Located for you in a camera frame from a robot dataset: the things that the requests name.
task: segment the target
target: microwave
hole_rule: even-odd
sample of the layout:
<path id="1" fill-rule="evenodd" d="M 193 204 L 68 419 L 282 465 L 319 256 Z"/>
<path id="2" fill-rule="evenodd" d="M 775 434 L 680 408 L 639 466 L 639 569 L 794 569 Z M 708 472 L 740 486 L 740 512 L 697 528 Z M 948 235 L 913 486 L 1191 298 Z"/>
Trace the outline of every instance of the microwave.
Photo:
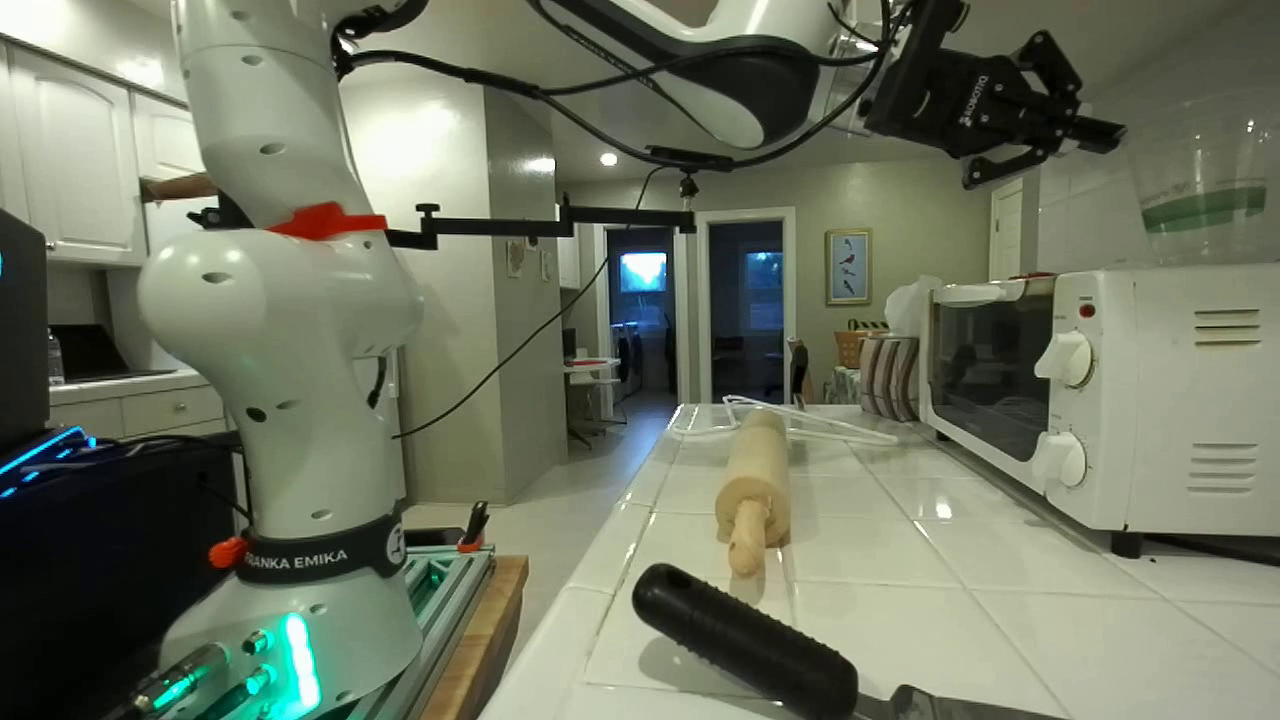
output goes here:
<path id="1" fill-rule="evenodd" d="M 918 419 L 1093 530 L 1280 537 L 1280 262 L 936 284 Z"/>

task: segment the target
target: wooden rolling pin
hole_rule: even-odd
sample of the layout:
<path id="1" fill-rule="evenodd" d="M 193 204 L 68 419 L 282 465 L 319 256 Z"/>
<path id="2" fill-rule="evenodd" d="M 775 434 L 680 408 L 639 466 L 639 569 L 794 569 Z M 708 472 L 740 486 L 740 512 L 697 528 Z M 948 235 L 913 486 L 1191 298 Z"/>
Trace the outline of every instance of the wooden rolling pin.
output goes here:
<path id="1" fill-rule="evenodd" d="M 754 574 L 765 549 L 790 541 L 787 424 L 769 408 L 748 410 L 731 433 L 716 537 L 729 545 L 731 574 Z"/>

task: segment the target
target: floor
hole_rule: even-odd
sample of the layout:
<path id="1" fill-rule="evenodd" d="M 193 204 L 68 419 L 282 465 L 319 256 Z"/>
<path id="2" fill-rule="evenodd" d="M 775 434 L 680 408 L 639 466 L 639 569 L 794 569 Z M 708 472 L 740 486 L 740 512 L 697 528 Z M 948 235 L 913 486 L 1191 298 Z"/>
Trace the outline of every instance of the floor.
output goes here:
<path id="1" fill-rule="evenodd" d="M 627 397 L 616 424 L 589 440 L 571 440 L 568 459 L 543 472 L 517 504 L 489 509 L 489 545 L 494 550 L 526 557 L 511 654 L 518 654 L 568 571 L 579 562 L 583 549 L 643 466 L 671 410 L 671 397 Z M 427 504 L 404 512 L 404 528 L 460 528 L 463 521 L 463 504 Z"/>
<path id="2" fill-rule="evenodd" d="M 691 410 L 699 417 L 680 424 L 680 408 L 643 466 L 637 455 L 618 459 L 639 474 L 568 582 L 547 569 L 540 592 L 552 592 L 552 580 L 564 592 L 552 613 L 547 594 L 533 594 L 543 618 L 489 715 L 785 715 L 627 607 L 623 589 L 651 562 L 731 589 L 711 541 L 729 424 L 716 408 Z M 916 685 L 1074 720 L 1275 715 L 1280 569 L 1157 545 L 1144 561 L 1115 561 L 1099 537 L 1068 528 L 986 466 L 918 434 L 874 447 L 844 427 L 805 427 L 790 440 L 790 451 L 805 451 L 805 465 L 790 465 L 794 537 L 769 561 L 750 602 L 846 654 L 861 693 Z M 589 465 L 599 474 L 623 472 L 608 455 Z M 524 521 L 537 521 L 537 509 L 547 509 L 540 521 L 564 521 L 568 504 L 547 491 L 511 509 L 511 528 L 533 537 Z M 547 522 L 543 541 L 558 561 L 568 545 L 583 545 Z"/>

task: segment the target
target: ceiling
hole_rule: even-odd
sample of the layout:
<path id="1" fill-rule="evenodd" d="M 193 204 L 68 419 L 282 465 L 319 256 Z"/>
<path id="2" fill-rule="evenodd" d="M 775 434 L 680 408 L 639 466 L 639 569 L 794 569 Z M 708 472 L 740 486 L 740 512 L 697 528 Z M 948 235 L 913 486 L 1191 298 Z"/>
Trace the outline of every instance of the ceiling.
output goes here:
<path id="1" fill-rule="evenodd" d="M 169 17 L 169 0 L 127 0 L 153 17 Z M 1036 28 L 1048 28 L 1074 73 L 1084 77 L 1084 96 L 1109 88 L 1137 73 L 1144 61 L 1176 46 L 1217 17 L 1249 0 L 970 0 L 970 10 L 948 46 L 994 55 L 1014 50 Z M 397 37 L 374 45 L 427 50 L 453 65 L 494 67 L 509 77 L 526 77 L 537 84 L 575 84 L 608 77 L 608 67 L 579 45 L 547 28 L 526 0 L 430 0 L 430 9 Z M 689 126 L 669 103 L 643 88 L 613 88 L 575 103 L 591 123 L 616 131 L 627 145 L 680 145 L 711 147 L 704 131 Z M 599 166 L 604 145 L 579 126 L 556 118 L 558 174 L 568 178 L 616 178 L 639 174 L 643 164 L 623 160 L 618 166 Z M 918 157 L 918 147 L 874 138 L 861 131 L 824 131 L 809 147 L 790 153 L 805 160 L 854 160 L 854 157 Z"/>

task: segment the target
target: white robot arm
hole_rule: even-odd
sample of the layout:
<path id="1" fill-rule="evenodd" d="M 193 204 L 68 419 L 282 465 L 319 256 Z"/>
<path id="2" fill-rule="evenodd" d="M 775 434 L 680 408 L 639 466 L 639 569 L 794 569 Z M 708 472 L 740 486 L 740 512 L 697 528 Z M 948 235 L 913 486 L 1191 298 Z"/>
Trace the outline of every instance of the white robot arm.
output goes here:
<path id="1" fill-rule="evenodd" d="M 526 5 L 618 67 L 648 65 L 643 79 L 731 147 L 799 137 L 827 108 L 832 73 L 852 65 L 838 50 L 846 28 L 827 0 L 721 0 L 704 24 L 677 24 L 660 0 Z M 255 226 L 198 231 L 153 256 L 141 309 L 154 339 L 198 367 L 237 417 L 250 521 L 237 571 L 170 623 L 165 663 L 198 654 L 232 677 L 232 663 L 247 663 L 247 646 L 232 646 L 245 636 L 302 636 L 289 687 L 278 672 L 245 681 L 278 685 L 264 693 L 275 697 L 266 715 L 341 709 L 386 685 L 415 652 L 397 580 L 399 442 L 359 380 L 420 325 L 420 294 L 348 153 L 337 31 L 399 28 L 422 9 L 427 0 L 174 5 L 202 164 Z M 1094 131 L 1074 118 L 1080 84 L 1051 50 L 1023 50 L 1020 65 L 941 50 L 954 9 L 958 0 L 900 5 L 916 28 L 868 126 L 950 157 L 1004 138 L 1051 153 L 1065 137 Z M 1057 79 L 1029 90 L 1023 67 L 1051 67 Z"/>

